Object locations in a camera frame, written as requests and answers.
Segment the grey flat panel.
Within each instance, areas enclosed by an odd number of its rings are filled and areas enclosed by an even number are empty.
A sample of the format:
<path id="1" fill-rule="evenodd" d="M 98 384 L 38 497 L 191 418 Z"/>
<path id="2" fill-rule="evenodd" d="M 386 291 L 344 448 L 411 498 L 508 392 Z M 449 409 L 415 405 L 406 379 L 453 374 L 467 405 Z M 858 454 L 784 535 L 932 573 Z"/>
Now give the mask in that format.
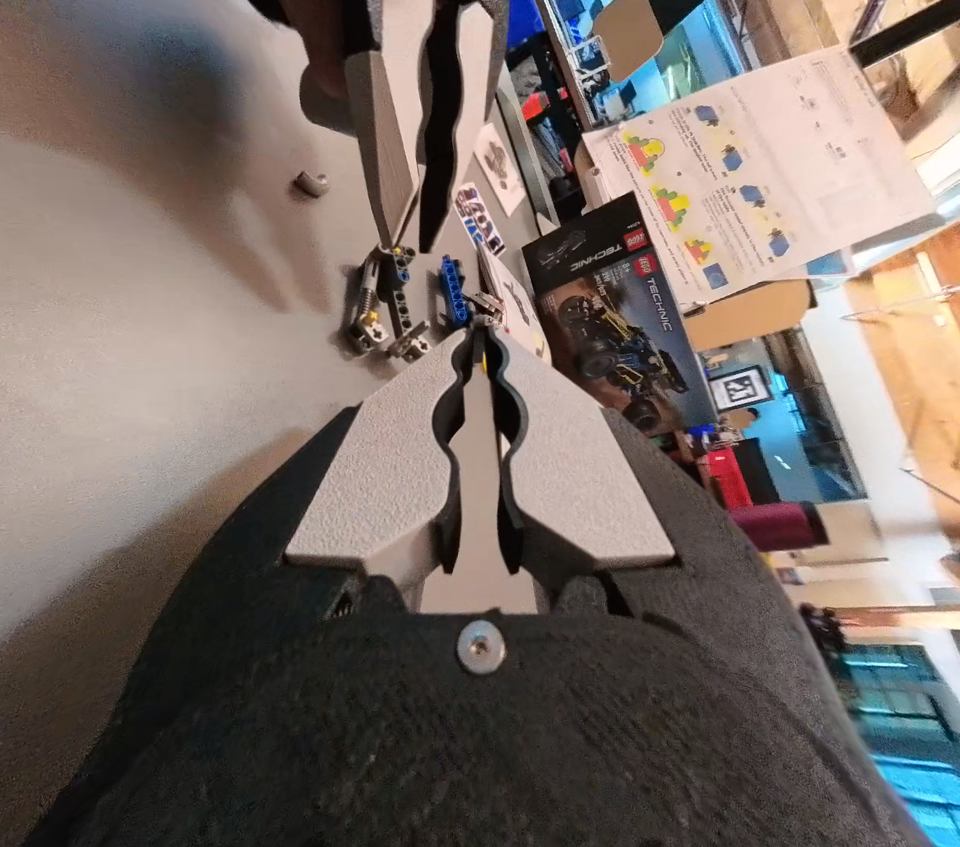
<path id="1" fill-rule="evenodd" d="M 552 233 L 560 226 L 557 212 L 532 134 L 526 126 L 520 98 L 505 62 L 500 66 L 495 101 L 499 120 L 510 144 L 511 157 L 534 215 L 536 229 L 541 236 Z"/>

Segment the tan and black board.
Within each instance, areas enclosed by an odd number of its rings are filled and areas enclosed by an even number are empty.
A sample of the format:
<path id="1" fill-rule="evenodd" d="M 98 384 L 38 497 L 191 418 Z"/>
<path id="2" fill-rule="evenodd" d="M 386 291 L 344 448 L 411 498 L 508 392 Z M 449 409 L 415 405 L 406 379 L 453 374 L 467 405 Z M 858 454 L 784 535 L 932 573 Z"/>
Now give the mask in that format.
<path id="1" fill-rule="evenodd" d="M 592 37 L 613 83 L 621 83 L 662 49 L 666 36 L 706 0 L 612 0 L 598 13 Z"/>

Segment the maroon cylinder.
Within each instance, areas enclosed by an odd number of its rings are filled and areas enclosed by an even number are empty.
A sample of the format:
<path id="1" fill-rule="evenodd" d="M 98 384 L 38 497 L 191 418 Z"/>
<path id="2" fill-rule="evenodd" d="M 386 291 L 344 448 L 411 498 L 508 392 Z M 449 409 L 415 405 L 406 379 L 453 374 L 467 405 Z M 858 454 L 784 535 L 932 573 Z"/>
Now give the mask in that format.
<path id="1" fill-rule="evenodd" d="M 830 543 L 816 505 L 778 502 L 732 508 L 729 517 L 761 553 L 803 551 Z"/>

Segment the yellow lego axle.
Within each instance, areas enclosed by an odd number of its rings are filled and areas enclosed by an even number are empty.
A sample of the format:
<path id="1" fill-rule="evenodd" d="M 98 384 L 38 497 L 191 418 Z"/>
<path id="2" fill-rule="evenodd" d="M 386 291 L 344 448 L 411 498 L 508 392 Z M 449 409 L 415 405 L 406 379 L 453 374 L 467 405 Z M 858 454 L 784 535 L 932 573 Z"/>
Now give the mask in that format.
<path id="1" fill-rule="evenodd" d="M 494 441 L 494 450 L 496 460 L 499 463 L 503 458 L 503 444 L 505 443 L 503 435 L 499 431 L 497 413 L 496 413 L 496 392 L 494 388 L 494 380 L 491 372 L 490 360 L 486 352 L 482 354 L 481 366 L 483 370 L 484 378 L 487 381 L 487 386 L 489 388 L 489 400 L 490 400 L 490 421 L 493 430 L 493 441 Z"/>

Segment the red box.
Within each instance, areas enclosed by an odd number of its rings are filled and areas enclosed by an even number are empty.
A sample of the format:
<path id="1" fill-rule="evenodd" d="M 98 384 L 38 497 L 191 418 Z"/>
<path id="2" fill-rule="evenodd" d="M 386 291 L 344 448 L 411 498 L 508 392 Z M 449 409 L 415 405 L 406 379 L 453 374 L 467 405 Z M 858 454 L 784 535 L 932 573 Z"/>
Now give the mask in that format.
<path id="1" fill-rule="evenodd" d="M 702 486 L 726 510 L 754 506 L 747 482 L 731 446 L 709 451 L 695 462 Z"/>

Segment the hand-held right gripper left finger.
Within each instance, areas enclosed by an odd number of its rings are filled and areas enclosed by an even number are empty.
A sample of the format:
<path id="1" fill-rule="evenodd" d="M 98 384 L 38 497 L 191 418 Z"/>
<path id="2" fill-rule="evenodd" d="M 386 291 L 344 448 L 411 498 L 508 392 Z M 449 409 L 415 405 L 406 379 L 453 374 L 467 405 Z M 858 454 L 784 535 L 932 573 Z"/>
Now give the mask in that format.
<path id="1" fill-rule="evenodd" d="M 289 541 L 295 564 L 365 576 L 451 574 L 460 549 L 460 467 L 473 369 L 465 328 L 359 406 Z"/>

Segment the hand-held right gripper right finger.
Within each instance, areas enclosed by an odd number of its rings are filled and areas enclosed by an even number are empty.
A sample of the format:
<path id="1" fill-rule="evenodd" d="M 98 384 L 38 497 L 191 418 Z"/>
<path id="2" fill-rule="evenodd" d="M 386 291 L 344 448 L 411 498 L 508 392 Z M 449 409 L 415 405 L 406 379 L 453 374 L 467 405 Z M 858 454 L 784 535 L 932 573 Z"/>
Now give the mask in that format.
<path id="1" fill-rule="evenodd" d="M 502 327 L 486 354 L 503 435 L 497 536 L 508 570 L 592 576 L 668 563 L 675 548 L 600 404 Z"/>

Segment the large printed instruction sheet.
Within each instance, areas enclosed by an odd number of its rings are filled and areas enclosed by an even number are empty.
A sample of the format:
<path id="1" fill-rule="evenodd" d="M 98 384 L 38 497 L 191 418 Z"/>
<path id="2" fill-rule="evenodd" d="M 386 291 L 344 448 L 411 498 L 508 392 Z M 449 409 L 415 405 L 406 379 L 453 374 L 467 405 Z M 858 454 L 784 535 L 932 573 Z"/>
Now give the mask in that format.
<path id="1" fill-rule="evenodd" d="M 708 305 L 935 213 L 852 53 L 823 48 L 585 133 L 675 298 Z"/>

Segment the black and white marker tag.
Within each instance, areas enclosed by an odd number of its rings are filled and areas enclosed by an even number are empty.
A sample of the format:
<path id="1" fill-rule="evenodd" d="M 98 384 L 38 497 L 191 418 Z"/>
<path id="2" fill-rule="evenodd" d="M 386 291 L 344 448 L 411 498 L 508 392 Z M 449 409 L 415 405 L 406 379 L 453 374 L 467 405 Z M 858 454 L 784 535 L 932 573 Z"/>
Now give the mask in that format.
<path id="1" fill-rule="evenodd" d="M 775 398 L 769 377 L 759 365 L 713 376 L 707 384 L 718 412 L 752 408 Z"/>

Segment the cardboard box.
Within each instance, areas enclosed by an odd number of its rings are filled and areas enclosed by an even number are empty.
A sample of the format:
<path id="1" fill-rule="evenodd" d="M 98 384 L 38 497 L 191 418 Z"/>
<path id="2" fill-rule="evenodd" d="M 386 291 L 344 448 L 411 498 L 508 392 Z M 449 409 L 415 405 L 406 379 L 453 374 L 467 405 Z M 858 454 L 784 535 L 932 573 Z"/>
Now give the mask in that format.
<path id="1" fill-rule="evenodd" d="M 778 279 L 693 308 L 683 315 L 698 353 L 790 331 L 817 307 L 810 280 Z"/>

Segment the blue and grey lego assembly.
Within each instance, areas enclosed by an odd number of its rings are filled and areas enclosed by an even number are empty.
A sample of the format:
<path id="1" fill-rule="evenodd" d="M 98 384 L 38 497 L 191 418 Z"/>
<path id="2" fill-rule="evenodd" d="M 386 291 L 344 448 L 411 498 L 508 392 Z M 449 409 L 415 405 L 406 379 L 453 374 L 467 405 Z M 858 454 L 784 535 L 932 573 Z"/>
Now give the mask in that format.
<path id="1" fill-rule="evenodd" d="M 462 261 L 448 253 L 441 256 L 436 275 L 438 327 L 447 333 L 480 326 L 506 327 L 506 306 L 494 293 L 483 288 L 466 289 Z"/>

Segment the grey lego shock absorber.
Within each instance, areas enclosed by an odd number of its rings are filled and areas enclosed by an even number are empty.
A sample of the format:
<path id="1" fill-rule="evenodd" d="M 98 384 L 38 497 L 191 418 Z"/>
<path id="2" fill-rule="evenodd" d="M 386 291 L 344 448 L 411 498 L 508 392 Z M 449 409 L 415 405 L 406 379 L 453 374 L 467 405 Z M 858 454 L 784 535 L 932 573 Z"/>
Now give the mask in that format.
<path id="1" fill-rule="evenodd" d="M 344 338 L 358 357 L 379 350 L 389 337 L 379 313 L 379 275 L 383 252 L 374 247 L 356 269 L 344 311 Z"/>

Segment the white printed paper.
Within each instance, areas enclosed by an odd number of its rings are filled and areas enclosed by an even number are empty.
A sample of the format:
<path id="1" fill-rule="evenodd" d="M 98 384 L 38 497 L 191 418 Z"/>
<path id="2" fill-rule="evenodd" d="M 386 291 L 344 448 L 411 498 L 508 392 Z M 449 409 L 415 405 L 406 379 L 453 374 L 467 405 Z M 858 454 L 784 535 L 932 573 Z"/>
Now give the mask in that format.
<path id="1" fill-rule="evenodd" d="M 492 121 L 482 127 L 474 145 L 474 156 L 507 217 L 513 215 L 526 197 L 522 176 L 512 160 L 509 146 Z"/>

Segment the lego sticker sheet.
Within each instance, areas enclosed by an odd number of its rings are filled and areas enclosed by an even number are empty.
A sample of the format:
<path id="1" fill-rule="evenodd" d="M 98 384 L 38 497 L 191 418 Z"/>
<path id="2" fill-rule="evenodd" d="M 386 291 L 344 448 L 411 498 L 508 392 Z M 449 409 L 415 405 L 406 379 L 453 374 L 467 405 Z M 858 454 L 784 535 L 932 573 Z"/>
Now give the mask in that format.
<path id="1" fill-rule="evenodd" d="M 495 257 L 504 253 L 506 244 L 476 185 L 462 185 L 455 194 L 453 207 L 468 237 L 477 248 L 483 246 Z"/>

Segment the black pole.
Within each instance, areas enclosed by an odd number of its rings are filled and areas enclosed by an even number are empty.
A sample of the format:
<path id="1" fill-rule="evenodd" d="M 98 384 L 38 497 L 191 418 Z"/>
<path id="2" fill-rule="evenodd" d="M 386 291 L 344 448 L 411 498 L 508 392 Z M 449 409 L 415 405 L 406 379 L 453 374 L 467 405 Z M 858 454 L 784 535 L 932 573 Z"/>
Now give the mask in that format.
<path id="1" fill-rule="evenodd" d="M 959 0 L 936 0 L 890 27 L 853 43 L 848 52 L 868 69 L 959 23 Z"/>

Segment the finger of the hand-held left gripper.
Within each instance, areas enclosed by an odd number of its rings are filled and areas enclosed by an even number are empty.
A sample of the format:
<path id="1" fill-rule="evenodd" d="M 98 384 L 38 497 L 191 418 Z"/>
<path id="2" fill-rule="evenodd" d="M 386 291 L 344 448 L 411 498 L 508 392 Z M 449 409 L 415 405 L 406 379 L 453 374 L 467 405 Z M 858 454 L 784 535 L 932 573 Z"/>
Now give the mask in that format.
<path id="1" fill-rule="evenodd" d="M 344 74 L 383 248 L 402 239 L 420 189 L 422 67 L 436 0 L 344 0 Z"/>
<path id="2" fill-rule="evenodd" d="M 439 4 L 422 56 L 428 98 L 421 130 L 418 250 L 428 254 L 447 222 L 489 108 L 495 22 L 481 0 Z"/>

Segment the open lego instruction booklet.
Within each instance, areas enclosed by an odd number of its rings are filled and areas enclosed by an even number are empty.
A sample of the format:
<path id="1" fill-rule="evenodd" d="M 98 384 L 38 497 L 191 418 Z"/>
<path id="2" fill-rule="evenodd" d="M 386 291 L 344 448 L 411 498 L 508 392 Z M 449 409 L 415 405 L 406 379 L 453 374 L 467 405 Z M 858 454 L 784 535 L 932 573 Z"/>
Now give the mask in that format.
<path id="1" fill-rule="evenodd" d="M 552 365 L 546 334 L 534 301 L 517 279 L 486 245 L 477 247 L 478 270 L 484 292 L 502 309 L 500 325 L 521 347 L 547 366 Z"/>

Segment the lego set box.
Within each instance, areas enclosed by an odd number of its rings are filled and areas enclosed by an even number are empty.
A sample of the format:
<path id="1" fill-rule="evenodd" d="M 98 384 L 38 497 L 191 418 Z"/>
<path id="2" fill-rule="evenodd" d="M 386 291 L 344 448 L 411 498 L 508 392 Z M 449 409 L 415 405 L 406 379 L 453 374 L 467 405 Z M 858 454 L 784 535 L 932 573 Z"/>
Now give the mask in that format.
<path id="1" fill-rule="evenodd" d="M 522 248 L 553 366 L 647 436 L 717 410 L 635 193 Z"/>

